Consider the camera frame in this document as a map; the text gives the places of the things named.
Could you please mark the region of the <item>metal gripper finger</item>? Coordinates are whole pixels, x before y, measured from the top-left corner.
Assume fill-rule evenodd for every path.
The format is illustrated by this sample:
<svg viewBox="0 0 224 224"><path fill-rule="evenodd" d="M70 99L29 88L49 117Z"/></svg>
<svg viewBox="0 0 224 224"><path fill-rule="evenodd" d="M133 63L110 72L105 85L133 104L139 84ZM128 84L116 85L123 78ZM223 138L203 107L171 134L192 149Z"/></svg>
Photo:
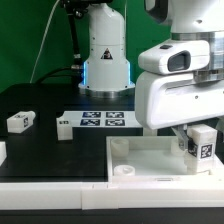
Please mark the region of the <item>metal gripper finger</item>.
<svg viewBox="0 0 224 224"><path fill-rule="evenodd" d="M172 128L174 134L178 138L179 148L185 151L188 148L188 136L187 136L187 126L177 125Z"/></svg>

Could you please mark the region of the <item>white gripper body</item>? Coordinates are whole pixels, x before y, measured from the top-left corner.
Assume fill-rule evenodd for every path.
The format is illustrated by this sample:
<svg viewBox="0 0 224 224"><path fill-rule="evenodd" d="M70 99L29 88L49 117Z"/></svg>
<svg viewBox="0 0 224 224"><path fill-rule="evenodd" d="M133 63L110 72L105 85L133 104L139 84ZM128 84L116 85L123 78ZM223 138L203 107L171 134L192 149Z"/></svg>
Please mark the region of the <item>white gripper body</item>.
<svg viewBox="0 0 224 224"><path fill-rule="evenodd" d="M197 84L192 73L160 76L143 72L136 82L135 116L160 129L224 115L224 80Z"/></svg>

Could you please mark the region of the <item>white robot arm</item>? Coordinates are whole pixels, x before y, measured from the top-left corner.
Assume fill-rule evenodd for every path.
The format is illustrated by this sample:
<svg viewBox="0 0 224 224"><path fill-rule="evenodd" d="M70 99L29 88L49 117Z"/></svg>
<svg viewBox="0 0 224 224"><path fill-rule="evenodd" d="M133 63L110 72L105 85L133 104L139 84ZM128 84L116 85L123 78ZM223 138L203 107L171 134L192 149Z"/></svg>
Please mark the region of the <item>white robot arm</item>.
<svg viewBox="0 0 224 224"><path fill-rule="evenodd" d="M168 40L141 53L143 73L130 81L124 21L105 3L89 7L90 55L83 91L113 96L135 90L135 116L152 130L224 116L224 0L144 0L171 27Z"/></svg>

